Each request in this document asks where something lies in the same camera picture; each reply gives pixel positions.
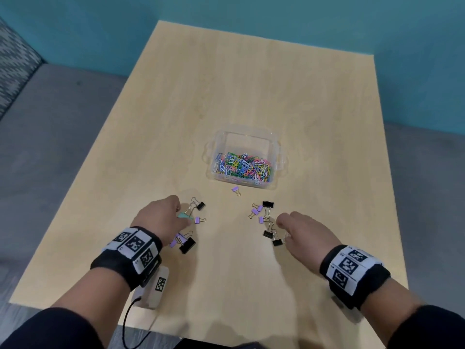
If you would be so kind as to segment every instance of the hand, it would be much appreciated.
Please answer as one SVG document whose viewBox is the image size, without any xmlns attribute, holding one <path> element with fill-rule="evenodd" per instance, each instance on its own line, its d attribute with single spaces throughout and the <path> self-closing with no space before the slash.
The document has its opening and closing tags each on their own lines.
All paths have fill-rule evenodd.
<svg viewBox="0 0 465 349">
<path fill-rule="evenodd" d="M 282 213 L 276 218 L 276 223 L 289 232 L 286 247 L 292 256 L 317 275 L 328 252 L 341 244 L 331 230 L 299 212 Z"/>
<path fill-rule="evenodd" d="M 165 199 L 150 202 L 137 213 L 131 227 L 147 229 L 157 235 L 163 246 L 166 246 L 173 241 L 178 232 L 192 223 L 189 218 L 178 218 L 176 216 L 180 209 L 181 203 L 174 194 Z"/>
</svg>

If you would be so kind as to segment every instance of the dark sleeve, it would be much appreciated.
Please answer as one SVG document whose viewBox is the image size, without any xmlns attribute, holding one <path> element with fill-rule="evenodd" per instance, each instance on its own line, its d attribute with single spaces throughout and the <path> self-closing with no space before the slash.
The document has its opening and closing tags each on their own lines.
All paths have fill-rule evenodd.
<svg viewBox="0 0 465 349">
<path fill-rule="evenodd" d="M 437 306 L 419 308 L 394 332 L 388 349 L 400 348 L 463 348 L 465 320 Z"/>
<path fill-rule="evenodd" d="M 0 349 L 103 349 L 90 323 L 73 311 L 40 311 L 15 330 Z"/>
</svg>

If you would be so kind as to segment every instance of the black wristband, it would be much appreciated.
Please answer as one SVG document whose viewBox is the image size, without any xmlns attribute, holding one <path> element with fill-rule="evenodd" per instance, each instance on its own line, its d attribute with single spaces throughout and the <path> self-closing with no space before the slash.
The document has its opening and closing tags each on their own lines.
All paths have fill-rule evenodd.
<svg viewBox="0 0 465 349">
<path fill-rule="evenodd" d="M 391 273 L 381 264 L 374 264 L 369 268 L 363 277 L 358 281 L 357 287 L 352 295 L 347 293 L 344 288 L 340 287 L 333 279 L 327 276 L 329 266 L 333 259 L 347 245 L 339 245 L 333 248 L 328 255 L 323 259 L 320 265 L 320 273 L 329 281 L 329 288 L 338 299 L 349 309 L 354 307 L 360 310 L 360 307 L 365 302 L 369 294 L 378 290 L 384 282 L 391 276 Z"/>
<path fill-rule="evenodd" d="M 138 239 L 139 245 L 136 245 L 135 239 Z M 119 251 L 127 246 L 134 247 L 132 255 Z M 91 263 L 90 269 L 103 267 L 115 271 L 125 279 L 132 291 L 138 286 L 144 287 L 156 272 L 161 264 L 159 252 L 162 247 L 161 240 L 154 233 L 145 228 L 131 227 L 125 229 L 103 249 Z"/>
</svg>

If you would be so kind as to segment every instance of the person's right arm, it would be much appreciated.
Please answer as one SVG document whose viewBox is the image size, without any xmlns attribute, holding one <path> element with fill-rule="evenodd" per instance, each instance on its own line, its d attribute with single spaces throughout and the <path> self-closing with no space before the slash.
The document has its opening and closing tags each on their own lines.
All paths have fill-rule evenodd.
<svg viewBox="0 0 465 349">
<path fill-rule="evenodd" d="M 286 247 L 311 272 L 321 276 L 326 255 L 341 241 L 322 223 L 299 212 L 282 213 L 276 222 L 286 229 Z M 391 348 L 463 347 L 465 320 L 459 315 L 425 303 L 388 278 L 368 295 L 360 311 L 384 345 Z"/>
</svg>

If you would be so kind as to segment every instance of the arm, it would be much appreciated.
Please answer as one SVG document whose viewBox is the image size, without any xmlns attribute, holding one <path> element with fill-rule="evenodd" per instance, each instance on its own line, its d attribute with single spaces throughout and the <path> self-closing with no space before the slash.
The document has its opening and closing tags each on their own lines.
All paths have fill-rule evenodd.
<svg viewBox="0 0 465 349">
<path fill-rule="evenodd" d="M 323 260 L 335 247 L 342 245 L 341 241 L 326 226 L 298 212 L 283 213 L 276 222 L 289 232 L 286 238 L 289 252 L 311 272 L 321 276 Z M 422 348 L 433 348 L 435 342 L 458 344 L 465 339 L 461 334 L 465 333 L 463 318 L 423 305 L 414 293 L 388 278 L 367 296 L 360 310 L 389 348 L 404 347 L 407 342 L 421 342 L 424 343 Z M 434 328 L 442 328 L 443 331 L 441 333 Z"/>
<path fill-rule="evenodd" d="M 180 207 L 174 195 L 151 202 L 139 211 L 131 226 L 153 232 L 166 246 L 190 224 L 189 219 L 176 217 Z M 130 286 L 119 273 L 93 268 L 58 299 L 52 309 L 41 311 L 28 320 L 1 348 L 42 348 L 44 343 L 48 347 L 67 349 L 107 347 L 130 292 Z M 50 346 L 49 341 L 58 340 L 57 331 L 61 334 L 60 342 Z M 101 343 L 89 343 L 90 337 L 98 338 Z"/>
</svg>

